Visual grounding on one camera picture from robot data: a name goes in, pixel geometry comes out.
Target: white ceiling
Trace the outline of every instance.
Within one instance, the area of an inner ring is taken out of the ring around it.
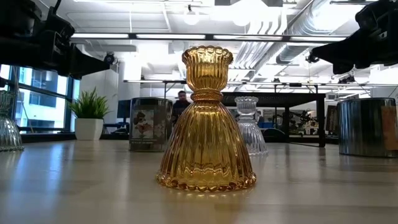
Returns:
[[[56,0],[33,0],[47,13],[48,7],[53,6]],[[195,25],[188,25],[185,20],[184,12],[187,10],[185,4],[110,4],[98,2],[75,2],[74,0],[63,0],[58,10],[58,15],[71,22],[77,32],[160,32],[160,33],[211,33],[211,34],[246,34],[254,23],[247,26],[237,26],[234,19],[242,19],[250,13],[256,13],[255,8],[261,5],[250,5],[253,7],[242,7],[235,14],[226,14],[228,7],[214,7],[214,0],[203,1],[205,7],[194,7],[193,10],[199,12],[199,22]],[[287,20],[290,20],[303,8],[309,0],[297,0],[296,6],[285,7]],[[268,8],[266,12],[260,12],[260,19],[270,19],[276,9]],[[342,24],[340,28],[333,32],[333,35],[350,35],[358,28],[356,22],[351,19]],[[95,47],[94,56],[101,57],[105,54],[105,45],[135,45],[142,62],[142,75],[146,78],[166,78],[168,75],[178,72],[178,62],[180,56],[174,55],[169,49],[170,41],[138,41],[138,40],[91,40],[87,41],[87,46]],[[227,48],[234,56],[242,50],[242,42],[206,42],[206,41],[186,41],[185,47],[199,45],[215,45]],[[125,53],[116,54],[123,58]],[[332,82],[333,72],[329,63],[318,62],[309,65],[305,61],[305,55],[299,55],[287,67],[278,66],[275,71],[284,72],[283,76],[279,72],[272,73],[274,69],[267,70],[266,73],[258,73],[258,77],[267,77],[266,82],[278,77],[283,82]],[[235,81],[244,78],[248,71],[231,72],[230,77]],[[366,82],[370,74],[370,69],[356,71],[356,79]]]

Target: ceiling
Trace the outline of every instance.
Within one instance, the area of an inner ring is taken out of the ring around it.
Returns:
[[[358,29],[354,15],[363,7],[330,4],[330,0],[314,0],[313,6],[309,7],[312,11],[306,9],[297,20],[291,22],[309,0],[285,0],[283,7],[268,7],[261,0],[232,0],[229,2],[234,4],[230,6],[220,6],[220,2],[227,2],[223,0],[109,1],[112,0],[63,0],[58,15],[71,22],[77,32],[350,35]],[[34,2],[45,14],[49,6],[55,5],[56,0]],[[188,4],[192,5],[193,12],[188,13]],[[306,26],[316,30],[309,32],[302,27],[294,29],[295,24],[298,27],[300,22],[306,22]],[[333,75],[331,64],[324,61],[308,64],[305,61],[308,50],[314,45],[200,40],[86,40],[82,44],[92,56],[99,58],[104,57],[107,51],[112,51],[114,46],[120,46],[125,50],[115,52],[115,55],[126,63],[132,54],[129,49],[134,46],[133,53],[139,56],[142,65],[141,75],[147,80],[183,78],[185,67],[180,54],[185,49],[199,45],[220,46],[233,53],[234,62],[230,68],[242,69],[231,69],[228,74],[230,81],[270,82],[279,78],[282,82],[337,83],[339,78]],[[282,58],[284,53],[289,62],[277,63],[276,58]],[[371,69],[354,71],[352,74],[358,83],[366,83],[369,82]],[[268,91],[266,89],[260,85],[254,88],[239,85],[229,88],[231,91]],[[335,89],[337,87],[328,87],[328,91]],[[361,92],[362,88],[350,88],[346,92],[354,91]]]

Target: potted plant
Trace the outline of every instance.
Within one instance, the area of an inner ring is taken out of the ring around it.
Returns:
[[[98,96],[96,88],[83,91],[79,99],[69,103],[76,116],[75,135],[77,140],[99,140],[104,125],[104,116],[109,113],[105,96]]]

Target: amber glass vase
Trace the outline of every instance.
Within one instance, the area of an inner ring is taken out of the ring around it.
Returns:
[[[185,51],[193,103],[182,113],[163,156],[157,181],[181,190],[245,189],[256,181],[248,150],[231,113],[220,103],[232,53],[200,46]]]

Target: window frame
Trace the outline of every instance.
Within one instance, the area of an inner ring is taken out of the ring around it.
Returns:
[[[13,66],[10,65],[10,74],[9,74],[9,79],[6,80],[6,85],[8,85],[8,91],[13,92],[17,96],[17,89],[15,86],[15,82],[19,81],[19,72],[20,72],[21,67],[18,66]],[[67,78],[67,92],[66,95],[59,94],[54,91],[50,90],[45,90],[42,88],[34,87],[32,85],[26,85],[23,83],[18,83],[19,89],[24,89],[24,90],[30,90],[34,91],[36,93],[41,93],[44,95],[48,96],[54,96],[57,98],[62,98],[65,99],[65,112],[64,112],[64,117],[63,117],[63,128],[33,128],[34,131],[62,131],[62,132],[70,132],[70,123],[71,123],[71,116],[72,116],[72,111],[68,107],[68,102],[72,103],[72,96],[73,96],[73,79],[71,77]],[[9,117],[12,120],[15,120],[16,118],[16,109],[17,109],[17,97],[14,97],[14,100],[12,102],[12,106],[9,112]],[[30,131],[30,127],[19,127],[20,131]]]

